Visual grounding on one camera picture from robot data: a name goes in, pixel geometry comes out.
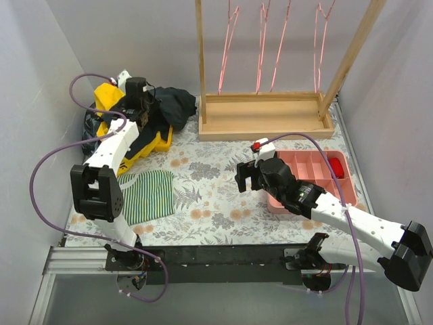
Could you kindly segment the dark navy shorts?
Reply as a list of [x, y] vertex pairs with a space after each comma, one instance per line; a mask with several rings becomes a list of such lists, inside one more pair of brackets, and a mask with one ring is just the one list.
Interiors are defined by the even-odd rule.
[[[124, 115], [124, 103], [125, 99], [122, 97], [110, 110]], [[149, 144], [158, 131], [166, 139], [170, 126], [173, 127], [173, 131], [182, 130], [188, 118], [193, 116], [196, 110], [196, 98], [188, 91], [173, 87], [157, 87], [156, 111], [151, 115], [143, 129], [138, 128], [139, 136], [132, 143], [131, 150], [125, 156], [131, 158], [142, 147]]]

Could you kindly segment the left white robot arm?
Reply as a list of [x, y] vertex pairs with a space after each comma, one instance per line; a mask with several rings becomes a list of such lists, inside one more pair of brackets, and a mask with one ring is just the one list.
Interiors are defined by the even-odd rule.
[[85, 164], [74, 165], [70, 171], [74, 209], [103, 230], [105, 235], [101, 239], [106, 241], [106, 250], [128, 270], [135, 271], [143, 265], [144, 251], [138, 235], [122, 214], [124, 196], [117, 172], [139, 137], [139, 126], [121, 110], [106, 114], [118, 114], [119, 118], [110, 122], [109, 133]]

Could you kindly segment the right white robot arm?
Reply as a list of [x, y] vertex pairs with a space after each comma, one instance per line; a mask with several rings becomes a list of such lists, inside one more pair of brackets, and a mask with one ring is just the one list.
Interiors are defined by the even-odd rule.
[[393, 284], [412, 292], [421, 288], [432, 262], [432, 244], [422, 224], [386, 221], [344, 204], [324, 188], [296, 179], [277, 157], [237, 164], [240, 192], [246, 191], [247, 179], [253, 190], [266, 191], [289, 212], [342, 230], [376, 250], [375, 262]]

